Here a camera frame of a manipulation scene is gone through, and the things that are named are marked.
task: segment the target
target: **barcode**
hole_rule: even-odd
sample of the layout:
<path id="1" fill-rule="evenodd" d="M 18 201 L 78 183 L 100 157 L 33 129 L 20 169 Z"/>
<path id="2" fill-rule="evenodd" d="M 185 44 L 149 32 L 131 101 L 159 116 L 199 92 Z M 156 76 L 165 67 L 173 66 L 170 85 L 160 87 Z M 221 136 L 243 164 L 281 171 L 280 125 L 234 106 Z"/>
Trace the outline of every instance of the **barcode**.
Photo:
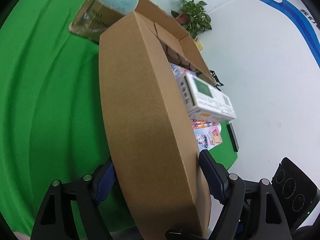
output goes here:
<path id="1" fill-rule="evenodd" d="M 227 97 L 223 96 L 224 102 L 226 103 L 227 106 L 230 106 L 229 100 Z"/>

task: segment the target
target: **camera lens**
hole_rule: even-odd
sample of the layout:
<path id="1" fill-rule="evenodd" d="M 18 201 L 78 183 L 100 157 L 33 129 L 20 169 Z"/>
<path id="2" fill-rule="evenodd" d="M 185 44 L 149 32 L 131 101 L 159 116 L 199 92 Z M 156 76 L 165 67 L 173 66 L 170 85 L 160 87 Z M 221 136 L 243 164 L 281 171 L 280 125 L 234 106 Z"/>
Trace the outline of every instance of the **camera lens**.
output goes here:
<path id="1" fill-rule="evenodd" d="M 282 195 L 288 199 L 291 198 L 294 191 L 296 190 L 296 183 L 292 178 L 288 179 L 282 189 Z"/>
<path id="2" fill-rule="evenodd" d="M 284 179 L 284 171 L 283 170 L 280 170 L 277 174 L 277 177 L 276 177 L 276 182 L 277 183 L 281 183 Z"/>
<path id="3" fill-rule="evenodd" d="M 300 211 L 304 205 L 304 195 L 299 194 L 292 202 L 292 209 L 296 212 Z"/>

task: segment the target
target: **flower pot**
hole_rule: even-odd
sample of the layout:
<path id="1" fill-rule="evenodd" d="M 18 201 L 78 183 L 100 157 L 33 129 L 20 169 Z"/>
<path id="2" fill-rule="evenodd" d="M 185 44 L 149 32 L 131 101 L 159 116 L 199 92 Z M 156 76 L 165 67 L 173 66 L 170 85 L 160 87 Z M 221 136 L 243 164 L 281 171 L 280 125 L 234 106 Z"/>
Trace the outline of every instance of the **flower pot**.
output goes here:
<path id="1" fill-rule="evenodd" d="M 185 24 L 188 24 L 190 22 L 190 18 L 188 15 L 185 15 L 185 14 L 179 14 L 177 17 L 176 17 L 176 21 L 178 23 L 180 23 L 181 25 L 185 25 Z"/>

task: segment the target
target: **green table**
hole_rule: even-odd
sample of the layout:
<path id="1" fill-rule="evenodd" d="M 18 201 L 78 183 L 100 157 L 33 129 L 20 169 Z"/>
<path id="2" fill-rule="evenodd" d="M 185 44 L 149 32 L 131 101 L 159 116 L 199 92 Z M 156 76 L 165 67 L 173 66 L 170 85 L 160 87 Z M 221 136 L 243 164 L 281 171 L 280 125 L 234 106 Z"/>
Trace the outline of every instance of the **green table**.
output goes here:
<path id="1" fill-rule="evenodd" d="M 109 157 L 99 46 L 68 32 L 83 1 L 20 0 L 0 30 L 0 210 L 13 231 L 31 234 L 51 181 L 77 180 Z M 210 152 L 229 168 L 225 127 L 222 137 Z M 99 209 L 110 231 L 134 225 L 118 184 Z"/>

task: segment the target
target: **blue gripper pad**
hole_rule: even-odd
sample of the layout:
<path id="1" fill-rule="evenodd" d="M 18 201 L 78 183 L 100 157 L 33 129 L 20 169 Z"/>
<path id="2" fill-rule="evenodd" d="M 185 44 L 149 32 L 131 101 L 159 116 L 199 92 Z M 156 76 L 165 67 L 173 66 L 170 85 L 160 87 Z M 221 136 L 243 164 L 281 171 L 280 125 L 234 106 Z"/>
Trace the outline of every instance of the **blue gripper pad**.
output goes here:
<path id="1" fill-rule="evenodd" d="M 93 199 L 97 205 L 106 200 L 116 180 L 115 169 L 109 158 L 93 181 Z"/>
<path id="2" fill-rule="evenodd" d="M 222 205 L 225 205 L 229 197 L 229 182 L 226 174 L 212 158 L 208 150 L 200 152 L 199 165 L 207 180 L 210 194 L 219 200 Z"/>

